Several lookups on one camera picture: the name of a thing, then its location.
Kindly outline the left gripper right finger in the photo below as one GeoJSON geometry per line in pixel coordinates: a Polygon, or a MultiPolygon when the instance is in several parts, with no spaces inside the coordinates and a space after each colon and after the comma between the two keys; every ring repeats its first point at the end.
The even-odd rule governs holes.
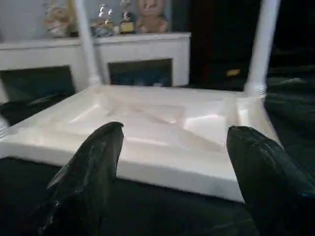
{"type": "Polygon", "coordinates": [[[239,188],[262,236],[315,234],[315,180],[274,140],[231,126],[226,147],[239,188]]]}

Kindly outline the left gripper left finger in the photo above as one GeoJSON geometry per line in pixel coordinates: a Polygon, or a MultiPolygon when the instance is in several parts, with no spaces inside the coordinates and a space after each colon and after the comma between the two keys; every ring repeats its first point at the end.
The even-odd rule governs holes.
{"type": "Polygon", "coordinates": [[[38,236],[96,236],[117,175],[123,124],[96,129],[47,186],[36,220],[38,236]]]}

